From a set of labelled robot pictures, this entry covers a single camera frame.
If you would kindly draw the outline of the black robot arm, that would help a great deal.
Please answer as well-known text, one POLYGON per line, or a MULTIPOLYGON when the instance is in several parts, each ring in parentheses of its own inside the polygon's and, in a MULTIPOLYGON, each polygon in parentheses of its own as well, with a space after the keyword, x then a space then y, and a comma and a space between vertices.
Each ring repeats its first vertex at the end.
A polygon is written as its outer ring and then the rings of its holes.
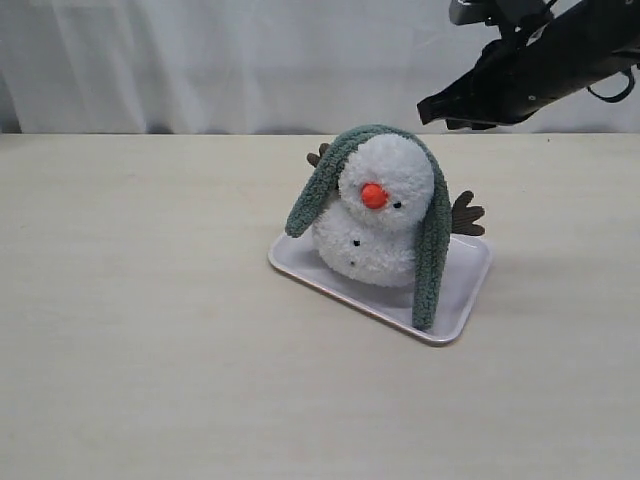
POLYGON ((580 1, 554 15, 545 1, 453 1, 455 25, 495 26, 471 70, 417 104, 423 124, 443 120, 450 130, 486 130, 528 120, 542 108, 593 84, 623 74, 635 86, 639 65, 639 4, 580 1))

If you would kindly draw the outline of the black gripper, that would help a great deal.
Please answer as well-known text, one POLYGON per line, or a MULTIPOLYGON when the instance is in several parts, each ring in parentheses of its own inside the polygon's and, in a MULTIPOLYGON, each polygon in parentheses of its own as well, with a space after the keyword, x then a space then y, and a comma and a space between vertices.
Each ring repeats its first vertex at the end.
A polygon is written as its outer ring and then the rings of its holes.
POLYGON ((417 103, 422 124, 448 130, 515 125, 555 101, 555 41, 547 34, 491 41, 471 70, 417 103))

